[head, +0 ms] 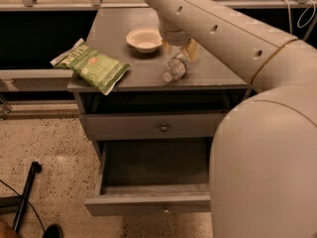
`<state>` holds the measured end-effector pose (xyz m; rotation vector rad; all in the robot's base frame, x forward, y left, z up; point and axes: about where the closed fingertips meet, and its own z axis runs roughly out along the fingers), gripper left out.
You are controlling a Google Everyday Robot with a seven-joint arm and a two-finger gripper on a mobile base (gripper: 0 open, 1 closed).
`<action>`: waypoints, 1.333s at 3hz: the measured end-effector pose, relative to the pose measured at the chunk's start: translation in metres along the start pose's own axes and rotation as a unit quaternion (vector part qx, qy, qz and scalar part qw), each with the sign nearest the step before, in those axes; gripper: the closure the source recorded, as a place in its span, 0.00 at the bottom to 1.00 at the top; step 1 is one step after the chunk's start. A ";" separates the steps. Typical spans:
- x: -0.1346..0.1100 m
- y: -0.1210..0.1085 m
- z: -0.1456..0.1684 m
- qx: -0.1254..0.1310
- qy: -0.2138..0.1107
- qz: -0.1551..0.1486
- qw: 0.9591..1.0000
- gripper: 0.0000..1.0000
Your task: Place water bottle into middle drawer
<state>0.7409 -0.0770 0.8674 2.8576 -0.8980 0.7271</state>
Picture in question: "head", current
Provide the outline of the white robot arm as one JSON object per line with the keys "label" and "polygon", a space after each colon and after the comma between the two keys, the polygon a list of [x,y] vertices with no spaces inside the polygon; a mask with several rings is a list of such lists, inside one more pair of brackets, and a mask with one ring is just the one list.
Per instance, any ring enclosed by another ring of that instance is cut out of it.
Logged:
{"label": "white robot arm", "polygon": [[144,1],[165,40],[193,38],[256,93],[212,142],[213,237],[316,238],[315,48],[212,0]]}

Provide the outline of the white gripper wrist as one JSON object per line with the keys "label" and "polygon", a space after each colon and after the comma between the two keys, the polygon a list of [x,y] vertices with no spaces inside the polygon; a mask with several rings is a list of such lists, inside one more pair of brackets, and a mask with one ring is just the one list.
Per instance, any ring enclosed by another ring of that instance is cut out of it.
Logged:
{"label": "white gripper wrist", "polygon": [[197,59],[198,44],[195,40],[182,31],[179,27],[171,23],[162,15],[158,15],[158,31],[163,39],[162,45],[167,55],[171,54],[173,46],[181,47],[181,53],[189,63],[194,63]]}

